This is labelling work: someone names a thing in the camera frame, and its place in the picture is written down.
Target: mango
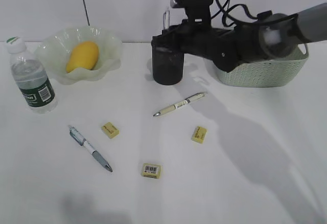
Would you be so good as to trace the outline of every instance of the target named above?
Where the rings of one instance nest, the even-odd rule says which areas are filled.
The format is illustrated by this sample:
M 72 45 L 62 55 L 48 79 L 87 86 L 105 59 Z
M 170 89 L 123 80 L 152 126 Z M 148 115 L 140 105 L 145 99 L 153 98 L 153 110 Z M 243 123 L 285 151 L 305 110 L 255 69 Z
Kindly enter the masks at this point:
M 82 42 L 73 49 L 71 57 L 66 65 L 66 71 L 71 72 L 78 67 L 91 70 L 96 65 L 98 58 L 98 45 L 91 41 Z

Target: pen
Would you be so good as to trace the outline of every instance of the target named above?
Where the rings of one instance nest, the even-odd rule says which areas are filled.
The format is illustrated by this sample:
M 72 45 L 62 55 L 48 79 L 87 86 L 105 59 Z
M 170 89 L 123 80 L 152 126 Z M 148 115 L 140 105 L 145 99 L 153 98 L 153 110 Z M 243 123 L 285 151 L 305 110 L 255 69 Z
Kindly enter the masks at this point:
M 196 93 L 188 98 L 186 98 L 185 100 L 178 102 L 176 104 L 170 105 L 169 107 L 166 107 L 164 109 L 159 110 L 158 112 L 156 112 L 155 114 L 153 114 L 153 117 L 159 117 L 161 115 L 164 115 L 166 113 L 169 113 L 171 111 L 174 111 L 178 108 L 183 107 L 184 105 L 187 105 L 191 102 L 194 102 L 202 97 L 204 97 L 206 95 L 206 92 L 201 92 L 201 93 Z
M 69 134 L 71 135 L 71 137 L 73 137 L 78 144 L 80 144 L 81 146 L 84 146 L 89 152 L 90 154 L 92 154 L 92 156 L 108 171 L 112 172 L 112 168 L 109 165 L 108 161 L 105 160 L 101 154 L 94 149 L 94 147 L 85 139 L 84 136 L 82 136 L 81 133 L 79 133 L 78 130 L 75 129 L 75 127 L 73 126 L 68 126 L 69 127 Z

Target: plastic basket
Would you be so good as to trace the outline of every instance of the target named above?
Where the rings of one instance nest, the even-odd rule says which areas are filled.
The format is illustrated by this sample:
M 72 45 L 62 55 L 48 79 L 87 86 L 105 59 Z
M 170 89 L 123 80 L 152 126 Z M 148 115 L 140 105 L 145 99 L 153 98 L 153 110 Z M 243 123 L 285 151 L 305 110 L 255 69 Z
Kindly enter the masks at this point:
M 276 60 L 257 63 L 246 63 L 232 72 L 224 72 L 215 68 L 218 79 L 230 86 L 239 87 L 279 87 L 288 84 L 301 70 L 309 57 L 297 47 L 289 56 Z

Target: pen grip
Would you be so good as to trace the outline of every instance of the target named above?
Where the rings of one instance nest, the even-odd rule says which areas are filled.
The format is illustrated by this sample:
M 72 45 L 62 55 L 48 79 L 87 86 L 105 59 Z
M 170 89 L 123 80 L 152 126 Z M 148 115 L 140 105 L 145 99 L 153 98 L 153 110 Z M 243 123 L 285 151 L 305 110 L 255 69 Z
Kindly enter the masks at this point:
M 98 151 L 94 151 L 92 156 L 103 166 L 105 167 L 108 162 L 105 160 Z
M 169 113 L 169 112 L 174 111 L 174 110 L 175 110 L 175 105 L 171 105 L 169 107 L 161 109 L 160 114 L 163 115 L 163 114 Z

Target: plastic bottle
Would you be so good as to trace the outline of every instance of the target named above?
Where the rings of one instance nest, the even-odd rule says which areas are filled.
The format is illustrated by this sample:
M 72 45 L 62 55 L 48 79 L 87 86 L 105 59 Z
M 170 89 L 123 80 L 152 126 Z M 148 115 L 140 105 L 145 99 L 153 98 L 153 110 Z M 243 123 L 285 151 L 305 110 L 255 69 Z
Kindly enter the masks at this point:
M 52 111 L 57 100 L 41 62 L 19 37 L 9 38 L 6 47 L 11 54 L 11 73 L 29 107 L 36 113 Z

